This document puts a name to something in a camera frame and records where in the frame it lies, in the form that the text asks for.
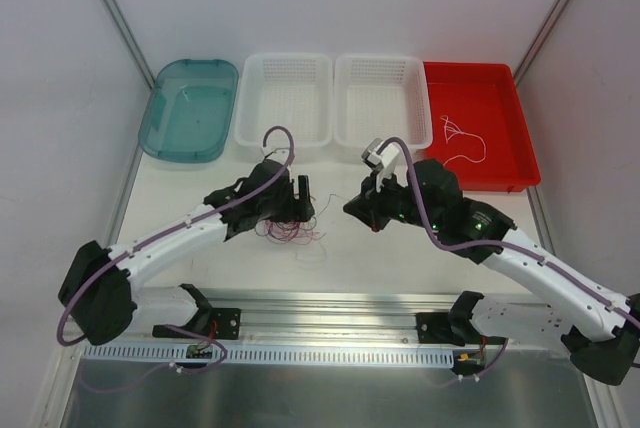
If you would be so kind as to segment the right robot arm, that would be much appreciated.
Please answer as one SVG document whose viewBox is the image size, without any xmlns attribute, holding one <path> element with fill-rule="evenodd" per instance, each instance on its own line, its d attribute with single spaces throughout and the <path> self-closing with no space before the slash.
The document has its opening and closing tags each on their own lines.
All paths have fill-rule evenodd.
<svg viewBox="0 0 640 428">
<path fill-rule="evenodd" d="M 374 232 L 392 221 L 420 227 L 438 249 L 506 276 L 544 303 L 518 307 L 464 291 L 447 314 L 447 342 L 522 341 L 568 357 L 596 381 L 622 383 L 639 353 L 638 296 L 611 291 L 562 262 L 503 212 L 464 196 L 435 160 L 411 165 L 405 185 L 387 157 L 369 154 L 364 162 L 371 172 L 345 213 Z"/>
</svg>

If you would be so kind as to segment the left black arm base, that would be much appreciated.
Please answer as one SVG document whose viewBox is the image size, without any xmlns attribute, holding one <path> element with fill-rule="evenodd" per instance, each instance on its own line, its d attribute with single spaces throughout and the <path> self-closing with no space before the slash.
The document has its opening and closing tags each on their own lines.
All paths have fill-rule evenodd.
<svg viewBox="0 0 640 428">
<path fill-rule="evenodd" d="M 184 323 L 172 322 L 172 325 L 213 339 L 238 339 L 242 314 L 239 308 L 213 307 L 204 294 L 192 284 L 181 284 L 178 290 L 180 294 L 191 298 L 196 310 Z"/>
</svg>

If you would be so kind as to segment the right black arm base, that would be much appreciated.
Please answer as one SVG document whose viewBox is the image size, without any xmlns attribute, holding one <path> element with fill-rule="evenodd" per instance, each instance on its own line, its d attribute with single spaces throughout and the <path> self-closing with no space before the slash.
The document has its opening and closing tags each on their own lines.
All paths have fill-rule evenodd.
<svg viewBox="0 0 640 428">
<path fill-rule="evenodd" d="M 472 310 L 485 298 L 478 292 L 464 291 L 447 311 L 418 312 L 414 315 L 416 333 L 420 344 L 451 344 L 458 347 L 502 345 L 503 337 L 482 335 L 471 324 Z"/>
</svg>

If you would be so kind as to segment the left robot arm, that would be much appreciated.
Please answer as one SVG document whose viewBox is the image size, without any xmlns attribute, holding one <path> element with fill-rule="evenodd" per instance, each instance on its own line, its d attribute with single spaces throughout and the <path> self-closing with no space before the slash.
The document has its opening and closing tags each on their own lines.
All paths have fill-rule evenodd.
<svg viewBox="0 0 640 428">
<path fill-rule="evenodd" d="M 262 222 L 306 223 L 315 210 L 306 175 L 292 176 L 274 160 L 207 195 L 180 220 L 130 243 L 81 246 L 60 287 L 60 321 L 73 320 L 80 339 L 107 344 L 128 330 L 157 338 L 221 332 L 220 314 L 190 283 L 153 288 L 164 270 L 197 252 L 252 231 Z"/>
</svg>

